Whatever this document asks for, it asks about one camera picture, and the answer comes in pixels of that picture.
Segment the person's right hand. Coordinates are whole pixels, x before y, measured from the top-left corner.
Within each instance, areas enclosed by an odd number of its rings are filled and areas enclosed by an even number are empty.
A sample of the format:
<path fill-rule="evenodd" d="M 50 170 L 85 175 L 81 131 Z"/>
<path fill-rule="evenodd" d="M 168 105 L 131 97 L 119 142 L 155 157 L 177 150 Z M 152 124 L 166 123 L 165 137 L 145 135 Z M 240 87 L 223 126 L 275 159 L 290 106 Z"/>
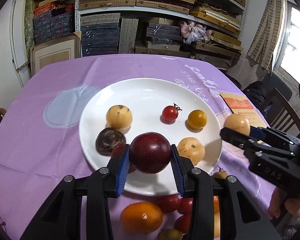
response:
<path fill-rule="evenodd" d="M 284 205 L 286 210 L 296 219 L 300 218 L 300 199 L 285 199 L 285 192 L 275 187 L 271 195 L 271 201 L 267 210 L 269 219 L 279 218 L 281 215 L 281 206 Z"/>

